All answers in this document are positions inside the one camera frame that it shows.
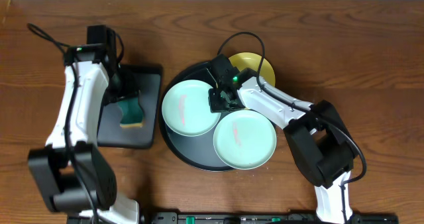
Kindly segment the green yellow sponge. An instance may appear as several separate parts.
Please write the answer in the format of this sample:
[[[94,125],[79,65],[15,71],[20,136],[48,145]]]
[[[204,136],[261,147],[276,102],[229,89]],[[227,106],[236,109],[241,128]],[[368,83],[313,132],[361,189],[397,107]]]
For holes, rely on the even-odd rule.
[[[120,127],[123,129],[143,127],[144,111],[139,104],[138,97],[121,100],[117,105],[123,114]]]

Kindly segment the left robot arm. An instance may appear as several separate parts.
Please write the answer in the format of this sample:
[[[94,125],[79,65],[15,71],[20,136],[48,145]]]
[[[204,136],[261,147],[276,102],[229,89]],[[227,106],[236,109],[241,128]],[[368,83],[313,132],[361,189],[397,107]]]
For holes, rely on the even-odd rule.
[[[103,97],[117,69],[110,45],[87,44],[64,54],[66,87],[54,129],[28,167],[47,209],[86,223],[138,223],[139,204],[119,194],[115,173],[97,147]]]

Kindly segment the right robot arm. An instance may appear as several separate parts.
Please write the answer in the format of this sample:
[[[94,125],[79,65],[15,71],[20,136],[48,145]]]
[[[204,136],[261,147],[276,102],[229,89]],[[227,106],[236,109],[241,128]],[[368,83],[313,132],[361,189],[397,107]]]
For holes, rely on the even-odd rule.
[[[239,71],[223,54],[209,63],[217,87],[209,90],[214,113],[226,112],[213,135],[219,158],[238,169],[256,168],[276,148],[283,130],[295,165],[315,187],[316,214],[327,223],[348,223],[348,184],[356,157],[363,157],[335,107],[298,100],[266,83],[250,68]]]

